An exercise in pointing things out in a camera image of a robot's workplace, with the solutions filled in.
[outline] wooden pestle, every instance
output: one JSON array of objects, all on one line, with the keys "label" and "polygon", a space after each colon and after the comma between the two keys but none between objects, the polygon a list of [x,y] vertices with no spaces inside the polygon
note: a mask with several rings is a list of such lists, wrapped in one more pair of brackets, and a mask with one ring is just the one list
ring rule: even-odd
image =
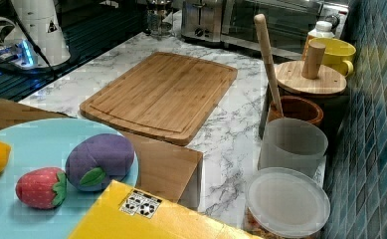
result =
[{"label": "wooden pestle", "polygon": [[304,78],[317,78],[325,49],[326,46],[321,43],[310,42],[308,44],[307,55],[305,57],[304,66],[302,67],[301,71],[301,75]]},{"label": "wooden pestle", "polygon": [[284,117],[283,106],[281,105],[280,92],[278,91],[277,77],[275,75],[274,60],[271,53],[270,37],[268,34],[267,20],[264,14],[255,16],[256,32],[258,34],[259,44],[261,46],[262,59],[265,63],[265,70],[267,71],[268,82],[271,93],[274,99],[277,111]]}]

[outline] white marble surface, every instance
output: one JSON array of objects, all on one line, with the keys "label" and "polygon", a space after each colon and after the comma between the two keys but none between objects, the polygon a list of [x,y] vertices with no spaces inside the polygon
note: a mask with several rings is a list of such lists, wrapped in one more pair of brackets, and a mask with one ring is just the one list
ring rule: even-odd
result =
[{"label": "white marble surface", "polygon": [[241,227],[245,182],[256,171],[260,152],[258,124],[267,87],[265,68],[260,59],[184,43],[181,14],[175,16],[175,37],[158,41],[140,33],[20,103],[81,118],[80,103],[156,51],[238,69],[237,79],[187,147],[204,153],[199,211]]}]

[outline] plastic lid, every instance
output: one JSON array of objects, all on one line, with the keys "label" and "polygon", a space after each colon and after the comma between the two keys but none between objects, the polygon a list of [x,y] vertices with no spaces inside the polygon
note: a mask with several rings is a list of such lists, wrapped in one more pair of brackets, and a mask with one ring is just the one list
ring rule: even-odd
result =
[{"label": "plastic lid", "polygon": [[313,180],[281,167],[259,170],[248,183],[246,201],[262,227],[288,238],[319,231],[330,211],[326,193]]},{"label": "plastic lid", "polygon": [[318,21],[316,22],[316,30],[323,32],[330,32],[332,29],[332,23],[326,21]]}]

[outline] red strawberry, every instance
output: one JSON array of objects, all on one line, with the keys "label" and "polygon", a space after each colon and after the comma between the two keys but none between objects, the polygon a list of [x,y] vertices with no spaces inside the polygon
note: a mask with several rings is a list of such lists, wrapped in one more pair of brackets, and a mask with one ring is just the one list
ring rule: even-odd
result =
[{"label": "red strawberry", "polygon": [[50,209],[66,198],[67,179],[57,167],[44,167],[23,175],[16,185],[16,194],[28,206]]}]

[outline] clear plastic container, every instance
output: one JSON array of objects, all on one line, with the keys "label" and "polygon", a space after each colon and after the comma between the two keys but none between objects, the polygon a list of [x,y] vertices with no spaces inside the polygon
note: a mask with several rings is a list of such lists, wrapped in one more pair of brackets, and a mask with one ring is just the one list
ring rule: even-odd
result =
[{"label": "clear plastic container", "polygon": [[308,42],[313,38],[333,38],[335,34],[332,33],[332,23],[326,21],[316,22],[316,27],[308,32],[307,39],[305,40],[304,50],[302,52],[301,59],[305,60],[307,53]]},{"label": "clear plastic container", "polygon": [[259,170],[248,182],[244,229],[267,238],[315,238],[326,223],[326,193],[306,175],[287,168]]},{"label": "clear plastic container", "polygon": [[314,177],[328,146],[326,135],[315,125],[291,118],[265,126],[258,169],[285,167]]}]

